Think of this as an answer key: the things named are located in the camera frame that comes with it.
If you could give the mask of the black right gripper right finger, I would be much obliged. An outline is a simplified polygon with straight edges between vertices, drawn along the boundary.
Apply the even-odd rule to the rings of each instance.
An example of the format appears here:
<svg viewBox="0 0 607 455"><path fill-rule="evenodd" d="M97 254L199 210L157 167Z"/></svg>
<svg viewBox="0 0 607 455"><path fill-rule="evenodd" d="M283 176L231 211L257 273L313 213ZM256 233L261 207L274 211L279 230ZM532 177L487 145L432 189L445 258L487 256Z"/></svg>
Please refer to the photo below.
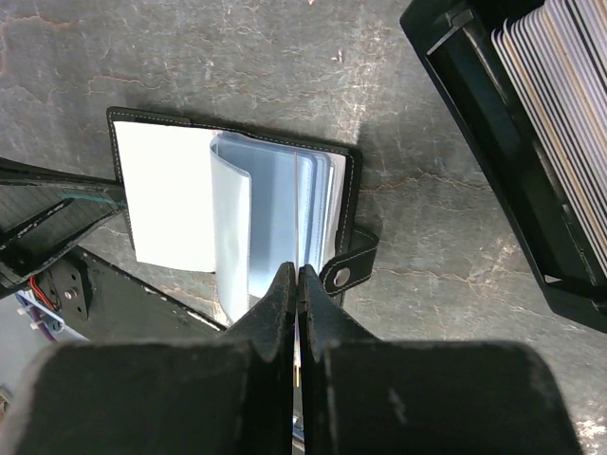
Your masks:
<svg viewBox="0 0 607 455"><path fill-rule="evenodd" d="M504 340L385 341L299 273L309 454L579 454L548 365Z"/></svg>

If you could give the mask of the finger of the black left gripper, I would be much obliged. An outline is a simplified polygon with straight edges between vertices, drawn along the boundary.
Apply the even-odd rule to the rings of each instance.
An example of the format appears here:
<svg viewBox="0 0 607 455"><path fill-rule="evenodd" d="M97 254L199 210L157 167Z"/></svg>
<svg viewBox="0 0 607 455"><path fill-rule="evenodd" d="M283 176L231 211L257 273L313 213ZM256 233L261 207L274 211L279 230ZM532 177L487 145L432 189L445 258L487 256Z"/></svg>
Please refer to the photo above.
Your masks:
<svg viewBox="0 0 607 455"><path fill-rule="evenodd" d="M28 284L126 209L123 185L1 160L1 296Z"/></svg>

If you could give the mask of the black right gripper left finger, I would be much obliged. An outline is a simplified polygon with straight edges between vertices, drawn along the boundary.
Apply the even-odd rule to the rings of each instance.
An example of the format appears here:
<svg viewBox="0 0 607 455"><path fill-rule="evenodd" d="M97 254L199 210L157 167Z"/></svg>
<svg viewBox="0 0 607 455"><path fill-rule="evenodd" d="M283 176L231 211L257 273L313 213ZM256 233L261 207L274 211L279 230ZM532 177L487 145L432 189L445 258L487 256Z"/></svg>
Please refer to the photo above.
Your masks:
<svg viewBox="0 0 607 455"><path fill-rule="evenodd" d="M287 454L295 268L203 341L66 342L25 369L5 454Z"/></svg>

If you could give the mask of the black leather card holder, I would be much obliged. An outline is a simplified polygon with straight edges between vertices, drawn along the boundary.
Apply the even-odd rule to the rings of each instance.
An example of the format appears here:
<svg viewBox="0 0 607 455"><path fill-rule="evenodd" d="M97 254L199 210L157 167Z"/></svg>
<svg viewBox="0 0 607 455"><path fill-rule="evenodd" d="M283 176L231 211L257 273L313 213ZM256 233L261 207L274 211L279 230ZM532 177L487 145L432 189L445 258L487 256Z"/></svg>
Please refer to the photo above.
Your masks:
<svg viewBox="0 0 607 455"><path fill-rule="evenodd" d="M106 118L137 260L213 274L228 320L295 262L295 151L300 267L312 267L333 298L370 278L378 238L355 223L357 149L126 107Z"/></svg>

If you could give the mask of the black plastic card tray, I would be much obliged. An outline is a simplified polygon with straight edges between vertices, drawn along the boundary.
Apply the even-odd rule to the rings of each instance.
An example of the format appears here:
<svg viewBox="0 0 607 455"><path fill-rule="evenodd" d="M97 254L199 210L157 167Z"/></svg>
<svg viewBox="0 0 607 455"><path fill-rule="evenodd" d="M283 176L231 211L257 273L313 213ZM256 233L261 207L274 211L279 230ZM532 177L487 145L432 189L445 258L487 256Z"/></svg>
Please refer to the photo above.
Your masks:
<svg viewBox="0 0 607 455"><path fill-rule="evenodd" d="M550 309L606 330L606 278L491 42L538 1L413 1L400 18Z"/></svg>

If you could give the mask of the tan credit card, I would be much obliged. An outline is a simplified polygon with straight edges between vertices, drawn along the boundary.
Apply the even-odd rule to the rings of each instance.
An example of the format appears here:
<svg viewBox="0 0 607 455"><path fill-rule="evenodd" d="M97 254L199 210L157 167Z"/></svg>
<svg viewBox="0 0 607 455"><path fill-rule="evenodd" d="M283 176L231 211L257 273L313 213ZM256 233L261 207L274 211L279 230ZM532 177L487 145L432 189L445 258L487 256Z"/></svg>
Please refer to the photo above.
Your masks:
<svg viewBox="0 0 607 455"><path fill-rule="evenodd" d="M298 164L299 154L297 151L294 152L294 232L295 232L295 266L297 269L300 267L300 223L299 223L299 164Z"/></svg>

